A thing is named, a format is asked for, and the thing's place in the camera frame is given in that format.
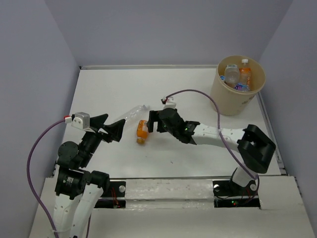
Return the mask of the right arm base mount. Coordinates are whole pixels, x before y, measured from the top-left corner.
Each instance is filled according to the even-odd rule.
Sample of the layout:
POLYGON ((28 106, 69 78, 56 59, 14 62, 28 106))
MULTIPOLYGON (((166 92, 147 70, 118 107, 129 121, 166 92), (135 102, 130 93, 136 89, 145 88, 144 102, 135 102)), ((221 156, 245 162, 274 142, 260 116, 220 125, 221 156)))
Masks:
POLYGON ((241 187, 229 180, 216 180, 213 183, 215 208, 260 208, 257 184, 250 181, 241 187))

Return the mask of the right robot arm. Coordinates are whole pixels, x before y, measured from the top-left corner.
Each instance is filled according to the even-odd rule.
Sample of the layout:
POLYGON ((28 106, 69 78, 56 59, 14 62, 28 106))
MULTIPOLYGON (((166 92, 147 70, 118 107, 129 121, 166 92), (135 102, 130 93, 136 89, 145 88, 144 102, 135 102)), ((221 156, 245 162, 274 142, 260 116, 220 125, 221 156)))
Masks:
POLYGON ((212 127, 198 121, 185 121, 177 109, 172 108, 150 111, 147 122, 150 133, 155 123, 157 132, 168 132, 184 144, 223 147, 231 155, 238 152, 242 159, 236 160, 238 167, 228 182, 233 194, 240 194, 258 180, 260 174, 267 173, 276 150, 276 144, 253 124, 243 129, 212 127))

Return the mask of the blue cap water bottle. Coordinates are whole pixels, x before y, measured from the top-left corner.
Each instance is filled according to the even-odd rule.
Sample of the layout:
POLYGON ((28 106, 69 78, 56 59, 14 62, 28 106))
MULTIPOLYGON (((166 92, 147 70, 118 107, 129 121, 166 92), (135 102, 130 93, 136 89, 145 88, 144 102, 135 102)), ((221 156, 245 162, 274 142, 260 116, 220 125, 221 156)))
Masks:
POLYGON ((244 85, 241 83, 236 84, 233 89, 240 91, 240 92, 249 92, 250 91, 250 87, 248 85, 244 85))

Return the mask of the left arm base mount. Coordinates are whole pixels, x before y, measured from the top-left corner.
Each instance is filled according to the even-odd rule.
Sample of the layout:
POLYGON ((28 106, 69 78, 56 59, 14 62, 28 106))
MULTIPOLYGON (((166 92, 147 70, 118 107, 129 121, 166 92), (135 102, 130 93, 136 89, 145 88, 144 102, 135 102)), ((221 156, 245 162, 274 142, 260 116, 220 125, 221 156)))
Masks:
POLYGON ((126 181, 111 180, 110 187, 96 202, 95 208, 122 209, 126 207, 126 181))

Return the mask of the green label water bottle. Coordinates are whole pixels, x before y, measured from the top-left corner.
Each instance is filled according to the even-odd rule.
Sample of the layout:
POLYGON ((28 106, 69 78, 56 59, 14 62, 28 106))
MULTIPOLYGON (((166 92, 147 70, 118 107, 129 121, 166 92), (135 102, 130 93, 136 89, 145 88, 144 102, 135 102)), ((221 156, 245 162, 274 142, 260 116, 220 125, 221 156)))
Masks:
POLYGON ((224 71, 225 83, 234 88, 240 80, 240 70, 235 64, 228 64, 224 71))

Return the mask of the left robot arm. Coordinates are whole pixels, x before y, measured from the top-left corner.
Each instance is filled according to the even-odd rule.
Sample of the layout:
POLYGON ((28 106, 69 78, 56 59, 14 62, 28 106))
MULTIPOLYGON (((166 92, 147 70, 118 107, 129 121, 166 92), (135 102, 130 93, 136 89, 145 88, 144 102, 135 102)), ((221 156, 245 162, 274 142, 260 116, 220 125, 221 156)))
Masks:
POLYGON ((114 207, 120 206, 109 174, 84 169, 102 141, 119 142, 122 138, 125 120, 106 125, 107 118, 108 114, 90 117, 83 112, 64 117, 65 123, 85 133, 80 143, 66 141, 58 149, 53 222, 61 238, 81 238, 95 205, 108 192, 114 207))

